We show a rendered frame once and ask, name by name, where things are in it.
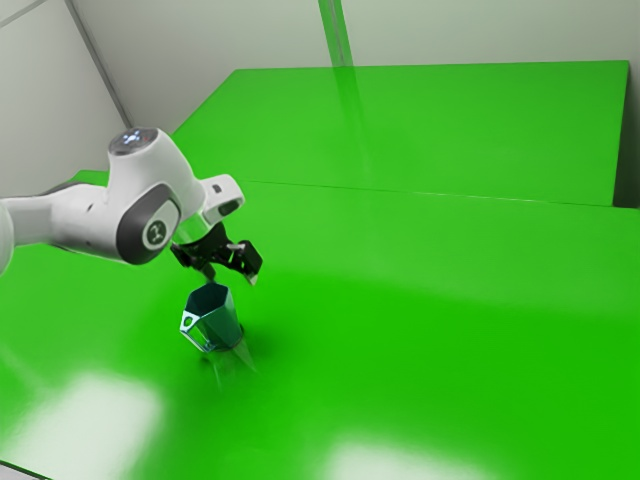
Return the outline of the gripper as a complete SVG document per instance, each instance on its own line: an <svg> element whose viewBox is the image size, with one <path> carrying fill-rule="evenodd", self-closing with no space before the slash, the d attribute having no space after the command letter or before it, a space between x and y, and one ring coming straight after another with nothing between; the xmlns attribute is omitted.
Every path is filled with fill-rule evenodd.
<svg viewBox="0 0 640 480"><path fill-rule="evenodd" d="M173 242L170 251L183 267L201 271L207 282L214 282L212 263L241 271L250 285L258 281L263 258L250 241L233 242L223 224L216 224L204 237L188 244Z"/></svg>

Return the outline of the teal faceted mug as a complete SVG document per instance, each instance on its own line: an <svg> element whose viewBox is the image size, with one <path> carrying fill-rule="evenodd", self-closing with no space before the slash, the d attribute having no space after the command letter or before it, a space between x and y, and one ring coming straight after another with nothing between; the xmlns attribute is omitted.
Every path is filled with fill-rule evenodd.
<svg viewBox="0 0 640 480"><path fill-rule="evenodd" d="M234 349L243 339L230 289L210 282L193 290L186 302L180 333L203 353Z"/></svg>

